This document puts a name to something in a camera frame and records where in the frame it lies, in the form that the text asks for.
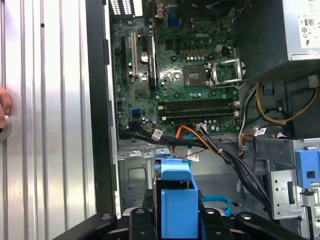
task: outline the dell logo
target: dell logo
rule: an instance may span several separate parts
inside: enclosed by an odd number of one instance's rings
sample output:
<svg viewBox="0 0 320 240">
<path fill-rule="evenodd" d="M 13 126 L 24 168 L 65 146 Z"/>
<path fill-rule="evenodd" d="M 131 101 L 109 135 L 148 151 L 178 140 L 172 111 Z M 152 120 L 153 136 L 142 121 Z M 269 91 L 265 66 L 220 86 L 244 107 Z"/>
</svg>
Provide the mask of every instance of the dell logo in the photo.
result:
<svg viewBox="0 0 320 240">
<path fill-rule="evenodd" d="M 196 38 L 208 38 L 209 35 L 208 35 L 208 33 L 196 33 L 195 37 Z"/>
</svg>

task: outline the blue sata port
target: blue sata port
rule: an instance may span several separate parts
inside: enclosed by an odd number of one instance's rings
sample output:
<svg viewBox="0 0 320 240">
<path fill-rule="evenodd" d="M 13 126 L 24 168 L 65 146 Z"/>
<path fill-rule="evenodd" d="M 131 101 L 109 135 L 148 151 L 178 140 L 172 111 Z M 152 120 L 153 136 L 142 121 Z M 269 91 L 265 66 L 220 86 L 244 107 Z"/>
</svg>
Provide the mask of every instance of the blue sata port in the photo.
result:
<svg viewBox="0 0 320 240">
<path fill-rule="evenodd" d="M 131 110 L 131 115 L 134 118 L 139 118 L 141 116 L 141 109 L 136 108 Z"/>
</svg>

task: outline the pcie slot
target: pcie slot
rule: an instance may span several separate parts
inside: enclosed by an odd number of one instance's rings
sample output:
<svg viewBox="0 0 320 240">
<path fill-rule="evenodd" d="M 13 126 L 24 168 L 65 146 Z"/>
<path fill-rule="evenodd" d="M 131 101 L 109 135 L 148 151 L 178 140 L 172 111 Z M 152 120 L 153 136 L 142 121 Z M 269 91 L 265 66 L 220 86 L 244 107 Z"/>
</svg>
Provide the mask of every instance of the pcie slot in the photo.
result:
<svg viewBox="0 0 320 240">
<path fill-rule="evenodd" d="M 122 36 L 120 38 L 120 51 L 121 51 L 121 70 L 122 70 L 122 81 L 124 85 L 128 84 L 128 73 L 127 73 L 127 54 L 126 54 L 126 38 Z"/>
<path fill-rule="evenodd" d="M 138 49 L 137 49 L 137 33 L 131 33 L 131 52 L 132 52 L 132 75 L 138 77 Z"/>
<path fill-rule="evenodd" d="M 154 92 L 157 89 L 157 73 L 156 73 L 156 46 L 154 36 L 147 37 L 147 52 L 148 52 L 148 73 L 149 73 L 149 88 Z"/>
</svg>

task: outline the power supply label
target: power supply label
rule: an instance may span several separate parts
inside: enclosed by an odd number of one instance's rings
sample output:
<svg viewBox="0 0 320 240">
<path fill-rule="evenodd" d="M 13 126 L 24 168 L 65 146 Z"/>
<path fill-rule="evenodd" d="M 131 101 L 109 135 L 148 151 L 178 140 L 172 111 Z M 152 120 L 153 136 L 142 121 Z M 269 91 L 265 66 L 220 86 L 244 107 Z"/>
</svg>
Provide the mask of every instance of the power supply label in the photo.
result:
<svg viewBox="0 0 320 240">
<path fill-rule="evenodd" d="M 301 48 L 320 48 L 320 0 L 300 0 L 299 8 Z"/>
</svg>

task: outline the power supply unit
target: power supply unit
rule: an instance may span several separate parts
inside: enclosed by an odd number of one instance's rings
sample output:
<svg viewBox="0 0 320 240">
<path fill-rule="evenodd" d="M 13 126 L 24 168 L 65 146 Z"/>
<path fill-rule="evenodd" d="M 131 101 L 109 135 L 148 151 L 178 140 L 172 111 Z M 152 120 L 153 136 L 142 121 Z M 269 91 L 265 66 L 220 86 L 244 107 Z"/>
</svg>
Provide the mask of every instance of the power supply unit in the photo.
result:
<svg viewBox="0 0 320 240">
<path fill-rule="evenodd" d="M 234 20 L 246 79 L 291 80 L 320 69 L 320 0 L 258 0 L 250 6 Z"/>
</svg>

